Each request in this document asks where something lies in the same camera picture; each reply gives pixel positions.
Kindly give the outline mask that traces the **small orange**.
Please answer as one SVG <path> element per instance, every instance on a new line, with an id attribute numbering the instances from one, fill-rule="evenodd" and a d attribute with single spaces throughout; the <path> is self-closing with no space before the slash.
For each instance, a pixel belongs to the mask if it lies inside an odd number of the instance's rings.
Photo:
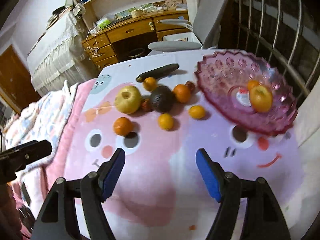
<path id="1" fill-rule="evenodd" d="M 143 87 L 145 90 L 152 92 L 157 88 L 157 80 L 153 77 L 147 77 L 143 81 Z"/>

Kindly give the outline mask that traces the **cartoon printed tablecloth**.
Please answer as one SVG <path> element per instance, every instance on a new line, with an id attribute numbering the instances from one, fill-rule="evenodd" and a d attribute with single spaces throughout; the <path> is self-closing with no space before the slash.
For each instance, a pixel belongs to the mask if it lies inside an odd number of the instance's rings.
<path id="1" fill-rule="evenodd" d="M 103 204 L 118 239 L 203 239 L 219 205 L 213 200 L 196 165 L 196 151 L 204 148 L 211 159 L 239 178 L 264 177 L 284 209 L 303 182 L 303 168 L 295 133 L 268 136 L 226 119 L 197 87 L 195 70 L 205 55 L 194 50 L 159 54 L 104 68 L 87 97 L 76 123 L 62 177 L 79 179 L 96 171 L 114 151 L 126 154 L 124 168 L 110 198 Z M 114 100 L 121 88 L 135 86 L 148 92 L 136 77 L 148 70 L 176 63 L 175 74 L 160 85 L 173 89 L 187 81 L 196 90 L 188 103 L 171 109 L 173 129 L 159 127 L 157 111 L 129 116 L 134 130 L 116 135 L 113 123 L 123 116 Z M 190 117 L 189 108 L 201 105 L 203 119 Z"/>

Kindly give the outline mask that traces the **red apple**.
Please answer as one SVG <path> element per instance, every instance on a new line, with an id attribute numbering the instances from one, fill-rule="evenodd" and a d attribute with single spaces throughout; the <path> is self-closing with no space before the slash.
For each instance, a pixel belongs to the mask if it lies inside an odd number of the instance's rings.
<path id="1" fill-rule="evenodd" d="M 256 112 L 266 113 L 272 107 L 273 95 L 267 87 L 259 85 L 249 91 L 249 101 Z"/>

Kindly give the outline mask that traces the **grey office chair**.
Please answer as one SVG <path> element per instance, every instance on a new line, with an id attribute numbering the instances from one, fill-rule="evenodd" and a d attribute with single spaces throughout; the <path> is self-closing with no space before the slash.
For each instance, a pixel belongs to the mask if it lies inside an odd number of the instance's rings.
<path id="1" fill-rule="evenodd" d="M 196 35 L 202 43 L 186 41 L 159 41 L 148 45 L 150 55 L 183 50 L 213 49 L 218 47 L 221 19 L 228 0 L 199 0 L 193 22 L 183 19 L 164 19 L 159 22 L 166 25 L 176 25 L 187 28 Z"/>

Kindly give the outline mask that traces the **orange tangerine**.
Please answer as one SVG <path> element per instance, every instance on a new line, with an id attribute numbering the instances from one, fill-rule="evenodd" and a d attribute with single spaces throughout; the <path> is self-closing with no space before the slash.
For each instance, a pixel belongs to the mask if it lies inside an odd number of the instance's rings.
<path id="1" fill-rule="evenodd" d="M 190 89 L 183 84 L 176 85 L 173 89 L 173 93 L 176 100 L 180 103 L 188 103 L 191 98 Z"/>
<path id="2" fill-rule="evenodd" d="M 254 87 L 259 86 L 260 82 L 257 80 L 249 80 L 247 83 L 247 89 L 250 91 L 252 90 Z"/>
<path id="3" fill-rule="evenodd" d="M 134 129 L 133 123 L 126 117 L 120 117 L 113 123 L 113 131 L 116 135 L 125 137 Z"/>

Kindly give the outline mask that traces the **floral quilt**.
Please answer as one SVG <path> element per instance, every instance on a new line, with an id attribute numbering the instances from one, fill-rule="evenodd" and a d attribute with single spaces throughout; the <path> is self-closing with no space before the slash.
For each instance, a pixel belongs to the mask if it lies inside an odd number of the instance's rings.
<path id="1" fill-rule="evenodd" d="M 5 127 L 7 149 L 33 140 L 47 140 L 51 143 L 51 154 L 28 164 L 21 174 L 53 161 L 63 129 L 71 114 L 78 85 L 76 83 L 71 86 L 68 81 L 64 81 L 61 90 L 48 92 L 39 101 L 31 103 L 21 111 L 17 120 L 11 120 Z"/>

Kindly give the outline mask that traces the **small yellow kumquat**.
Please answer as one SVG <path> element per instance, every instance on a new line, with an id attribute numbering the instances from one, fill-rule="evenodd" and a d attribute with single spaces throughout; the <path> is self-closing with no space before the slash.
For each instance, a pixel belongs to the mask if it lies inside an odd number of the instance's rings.
<path id="1" fill-rule="evenodd" d="M 163 130 L 171 130 L 174 127 L 174 119 L 169 113 L 163 113 L 158 117 L 158 125 Z"/>
<path id="2" fill-rule="evenodd" d="M 188 111 L 190 117 L 193 119 L 203 119 L 206 116 L 206 110 L 201 105 L 195 105 L 189 108 Z"/>

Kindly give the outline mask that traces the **white butterfly curtain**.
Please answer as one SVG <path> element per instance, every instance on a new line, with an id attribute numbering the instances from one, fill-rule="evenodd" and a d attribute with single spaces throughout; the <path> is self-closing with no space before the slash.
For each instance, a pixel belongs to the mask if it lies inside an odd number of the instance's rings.
<path id="1" fill-rule="evenodd" d="M 319 213 L 319 81 L 299 108 L 295 127 L 304 177 L 285 206 L 292 239 L 299 239 Z"/>

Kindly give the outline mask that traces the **brown wooden door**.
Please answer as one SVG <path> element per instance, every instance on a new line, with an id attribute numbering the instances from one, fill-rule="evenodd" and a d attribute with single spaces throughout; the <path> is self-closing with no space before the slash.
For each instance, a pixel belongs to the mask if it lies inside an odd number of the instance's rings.
<path id="1" fill-rule="evenodd" d="M 41 96 L 31 84 L 31 76 L 13 46 L 1 53 L 1 97 L 18 114 Z"/>

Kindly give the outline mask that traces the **pink glass fruit bowl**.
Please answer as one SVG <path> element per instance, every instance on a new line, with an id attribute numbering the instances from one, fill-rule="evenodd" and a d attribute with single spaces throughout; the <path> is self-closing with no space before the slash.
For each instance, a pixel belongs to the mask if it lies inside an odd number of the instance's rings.
<path id="1" fill-rule="evenodd" d="M 284 134 L 297 116 L 297 100 L 285 78 L 263 58 L 243 50 L 214 51 L 197 63 L 197 87 L 226 119 L 268 136 Z M 271 109 L 258 113 L 249 99 L 249 81 L 273 96 Z"/>

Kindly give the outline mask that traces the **dark avocado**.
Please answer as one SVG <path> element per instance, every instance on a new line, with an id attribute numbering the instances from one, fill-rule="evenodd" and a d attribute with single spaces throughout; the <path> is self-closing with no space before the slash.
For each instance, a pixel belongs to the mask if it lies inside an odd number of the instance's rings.
<path id="1" fill-rule="evenodd" d="M 150 102 L 153 110 L 159 113 L 171 111 L 175 96 L 167 86 L 158 86 L 150 95 Z"/>

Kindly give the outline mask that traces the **wrinkled brown red fruit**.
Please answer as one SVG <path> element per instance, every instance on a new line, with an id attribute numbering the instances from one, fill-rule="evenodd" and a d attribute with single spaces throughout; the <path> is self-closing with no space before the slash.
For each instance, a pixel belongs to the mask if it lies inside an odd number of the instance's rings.
<path id="1" fill-rule="evenodd" d="M 153 111 L 153 107 L 149 98 L 142 99 L 140 104 L 140 109 L 145 113 L 149 113 Z"/>

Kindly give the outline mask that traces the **wooden desk with drawers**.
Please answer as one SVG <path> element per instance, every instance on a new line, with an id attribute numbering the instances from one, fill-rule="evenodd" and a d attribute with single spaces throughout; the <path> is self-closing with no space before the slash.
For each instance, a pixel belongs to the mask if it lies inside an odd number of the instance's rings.
<path id="1" fill-rule="evenodd" d="M 186 33 L 187 28 L 166 25 L 159 21 L 164 19 L 188 20 L 188 11 L 185 9 L 169 9 L 165 11 L 150 12 L 138 18 L 130 18 L 116 23 L 111 27 L 90 34 L 82 41 L 82 46 L 95 67 L 102 71 L 112 64 L 130 60 L 129 51 L 144 48 L 144 56 L 148 55 L 148 45 L 161 41 L 163 36 Z"/>

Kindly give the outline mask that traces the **small dark red fruit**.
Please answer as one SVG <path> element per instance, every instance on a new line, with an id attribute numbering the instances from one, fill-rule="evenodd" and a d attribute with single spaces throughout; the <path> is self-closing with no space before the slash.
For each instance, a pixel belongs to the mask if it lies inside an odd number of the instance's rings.
<path id="1" fill-rule="evenodd" d="M 191 93 L 195 91 L 195 84 L 191 81 L 187 81 L 185 86 L 190 90 Z"/>

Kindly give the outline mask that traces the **pink blanket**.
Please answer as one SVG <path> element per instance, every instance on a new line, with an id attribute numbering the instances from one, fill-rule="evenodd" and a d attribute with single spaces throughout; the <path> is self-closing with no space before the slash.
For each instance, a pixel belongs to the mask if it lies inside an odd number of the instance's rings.
<path id="1" fill-rule="evenodd" d="M 17 208 L 27 205 L 27 202 L 23 200 L 21 191 L 21 188 L 24 186 L 30 198 L 28 207 L 33 215 L 37 216 L 55 180 L 63 176 L 75 126 L 94 82 L 95 79 L 91 79 L 84 83 L 79 83 L 71 114 L 63 129 L 53 161 L 47 165 L 37 167 L 26 174 L 21 174 L 22 171 L 18 172 L 17 178 L 11 184 Z"/>

